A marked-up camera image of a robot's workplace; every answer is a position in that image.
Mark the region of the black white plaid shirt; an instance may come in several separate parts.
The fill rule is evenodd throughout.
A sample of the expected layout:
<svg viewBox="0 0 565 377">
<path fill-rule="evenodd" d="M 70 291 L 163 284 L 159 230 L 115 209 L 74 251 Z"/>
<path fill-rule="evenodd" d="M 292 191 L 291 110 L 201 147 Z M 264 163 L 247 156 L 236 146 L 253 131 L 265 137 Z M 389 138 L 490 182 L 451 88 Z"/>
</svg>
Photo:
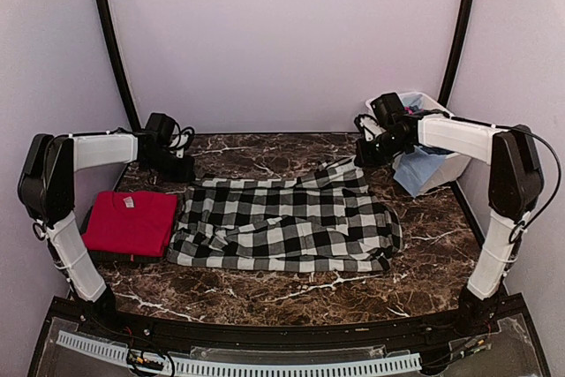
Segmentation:
<svg viewBox="0 0 565 377">
<path fill-rule="evenodd" d="M 403 249 L 396 212 L 351 157 L 296 178 L 202 178 L 182 201 L 167 255 L 179 266 L 383 272 Z"/>
</svg>

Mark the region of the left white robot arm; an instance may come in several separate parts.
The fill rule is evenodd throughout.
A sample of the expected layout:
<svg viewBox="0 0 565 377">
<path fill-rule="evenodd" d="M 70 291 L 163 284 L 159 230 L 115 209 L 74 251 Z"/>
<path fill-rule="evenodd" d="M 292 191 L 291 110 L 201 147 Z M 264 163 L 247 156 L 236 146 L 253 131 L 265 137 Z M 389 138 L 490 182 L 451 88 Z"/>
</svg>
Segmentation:
<svg viewBox="0 0 565 377">
<path fill-rule="evenodd" d="M 137 162 L 173 182 L 194 179 L 194 158 L 155 132 L 100 132 L 32 139 L 18 184 L 18 196 L 34 221 L 36 236 L 48 243 L 58 269 L 75 296 L 88 304 L 112 298 L 79 233 L 74 214 L 75 174 L 111 164 Z"/>
</svg>

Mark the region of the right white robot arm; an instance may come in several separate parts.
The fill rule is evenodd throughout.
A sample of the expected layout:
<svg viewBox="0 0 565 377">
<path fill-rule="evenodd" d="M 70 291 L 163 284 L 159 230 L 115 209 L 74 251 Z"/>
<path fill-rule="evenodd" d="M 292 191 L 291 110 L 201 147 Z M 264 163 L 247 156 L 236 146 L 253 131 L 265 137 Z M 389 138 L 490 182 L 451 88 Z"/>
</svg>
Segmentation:
<svg viewBox="0 0 565 377">
<path fill-rule="evenodd" d="M 539 136 L 524 125 L 480 124 L 437 109 L 360 114 L 354 125 L 362 135 L 361 157 L 369 162 L 388 163 L 398 153 L 432 147 L 489 166 L 490 221 L 463 294 L 480 302 L 492 298 L 516 261 L 524 233 L 543 211 L 537 205 L 545 185 L 535 146 Z"/>
</svg>

